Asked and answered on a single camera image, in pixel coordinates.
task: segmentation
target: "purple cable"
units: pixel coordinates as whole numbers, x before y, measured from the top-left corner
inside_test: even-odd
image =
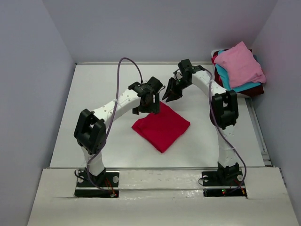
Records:
[[[140,71],[138,65],[137,65],[133,60],[131,60],[131,59],[127,58],[127,57],[121,58],[121,59],[119,60],[119,62],[118,62],[118,67],[117,67],[116,100],[118,100],[118,97],[119,97],[119,72],[120,72],[121,62],[122,62],[123,60],[128,60],[128,61],[132,62],[132,63],[136,66],[136,68],[137,68],[137,70],[138,70],[138,72],[139,72],[139,75],[140,75],[141,83],[143,83],[142,74],[141,74],[141,71]],[[114,105],[114,110],[113,110],[113,113],[112,113],[112,117],[111,117],[111,121],[110,121],[110,124],[109,124],[109,127],[108,127],[108,131],[107,131],[106,136],[105,136],[105,140],[108,138],[108,135],[109,135],[109,133],[110,133],[110,130],[111,130],[111,127],[112,127],[112,124],[113,124],[113,121],[114,121],[114,116],[115,116],[115,113],[116,113],[116,109],[117,109],[117,101],[115,102],[115,105]],[[103,146],[104,146],[104,144],[102,144],[102,145],[100,146],[100,148],[98,149],[97,153],[96,153],[96,154],[95,154],[95,155],[87,162],[87,175],[88,175],[88,179],[89,179],[90,183],[91,183],[94,187],[97,187],[99,190],[109,192],[109,191],[107,191],[107,190],[102,189],[100,186],[96,185],[96,184],[92,181],[91,175],[90,175],[90,171],[89,171],[89,168],[90,168],[89,165],[90,165],[91,161],[92,161],[94,158],[96,158],[96,157],[98,156],[98,154],[101,152]]]
[[[210,82],[209,82],[209,93],[208,93],[208,97],[209,97],[209,105],[210,105],[210,112],[212,114],[212,118],[213,118],[213,121],[214,121],[214,125],[215,127],[217,128],[217,131],[219,132],[219,134],[221,135],[221,137],[224,139],[224,141],[230,146],[230,148],[234,151],[234,153],[238,156],[238,158],[241,160],[241,162],[243,163],[243,166],[245,168],[245,173],[244,173],[244,176],[243,176],[243,179],[241,180],[239,186],[237,186],[235,189],[233,189],[232,191],[230,191],[228,193],[231,194],[232,192],[236,191],[237,189],[239,189],[240,186],[242,186],[243,182],[245,181],[245,178],[246,178],[246,164],[244,162],[244,160],[241,158],[241,156],[238,154],[237,150],[235,149],[235,147],[227,140],[227,138],[222,134],[222,131],[221,131],[221,128],[217,125],[217,121],[216,121],[216,118],[215,118],[215,115],[214,115],[214,112],[213,112],[213,108],[212,108],[212,105],[211,105],[211,99],[212,99],[212,93],[211,93],[211,87],[212,87],[212,80],[213,80],[213,75],[212,73],[207,70],[206,68],[204,68],[209,74],[210,74]]]

